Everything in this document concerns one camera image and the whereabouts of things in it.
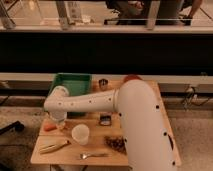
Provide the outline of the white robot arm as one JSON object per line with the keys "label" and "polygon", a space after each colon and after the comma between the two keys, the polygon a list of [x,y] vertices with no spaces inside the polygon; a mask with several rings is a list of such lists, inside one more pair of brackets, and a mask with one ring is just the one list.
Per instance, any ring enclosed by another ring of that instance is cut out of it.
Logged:
{"label": "white robot arm", "polygon": [[44,109],[54,112],[120,114],[128,165],[132,171],[177,171],[163,115],[153,88],[130,80],[119,88],[80,96],[51,93]]}

